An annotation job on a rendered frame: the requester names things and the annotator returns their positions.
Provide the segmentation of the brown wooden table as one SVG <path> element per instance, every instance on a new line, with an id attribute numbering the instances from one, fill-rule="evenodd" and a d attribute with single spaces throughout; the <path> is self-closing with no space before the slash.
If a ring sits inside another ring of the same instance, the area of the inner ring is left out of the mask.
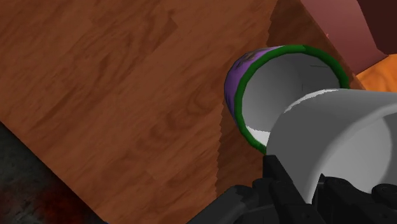
<path id="1" fill-rule="evenodd" d="M 39 165 L 0 186 L 21 209 L 82 224 L 185 224 L 261 155 L 223 100 L 226 72 L 267 45 L 322 48 L 359 73 L 300 0 L 0 0 L 0 121 Z"/>

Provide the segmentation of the purple cup with green rim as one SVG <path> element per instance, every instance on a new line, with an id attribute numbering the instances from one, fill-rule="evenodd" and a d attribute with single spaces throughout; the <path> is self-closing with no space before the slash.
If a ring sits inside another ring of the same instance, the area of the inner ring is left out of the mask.
<path id="1" fill-rule="evenodd" d="M 227 108 L 245 140 L 267 150 L 278 117 L 295 101 L 316 91 L 349 88 L 342 66 L 308 45 L 282 45 L 245 53 L 227 72 Z"/>

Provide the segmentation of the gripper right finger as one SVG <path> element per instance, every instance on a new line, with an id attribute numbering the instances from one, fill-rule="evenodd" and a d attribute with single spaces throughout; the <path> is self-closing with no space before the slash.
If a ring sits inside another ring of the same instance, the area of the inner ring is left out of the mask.
<path id="1" fill-rule="evenodd" d="M 320 175 L 312 205 L 326 224 L 397 224 L 397 185 L 382 183 L 365 193 L 345 179 Z"/>

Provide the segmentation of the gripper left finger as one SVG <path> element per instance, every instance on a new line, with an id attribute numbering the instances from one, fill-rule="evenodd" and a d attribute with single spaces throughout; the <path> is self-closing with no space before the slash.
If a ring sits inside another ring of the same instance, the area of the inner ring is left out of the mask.
<path id="1" fill-rule="evenodd" d="M 263 157 L 263 177 L 251 187 L 235 185 L 187 224 L 324 224 L 305 203 L 275 155 Z"/>

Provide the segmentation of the white cup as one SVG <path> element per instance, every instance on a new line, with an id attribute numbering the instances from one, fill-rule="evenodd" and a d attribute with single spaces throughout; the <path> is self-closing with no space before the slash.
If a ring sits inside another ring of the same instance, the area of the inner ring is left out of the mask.
<path id="1" fill-rule="evenodd" d="M 322 174 L 366 193 L 380 183 L 397 185 L 397 93 L 312 93 L 278 118 L 267 151 L 306 202 Z"/>

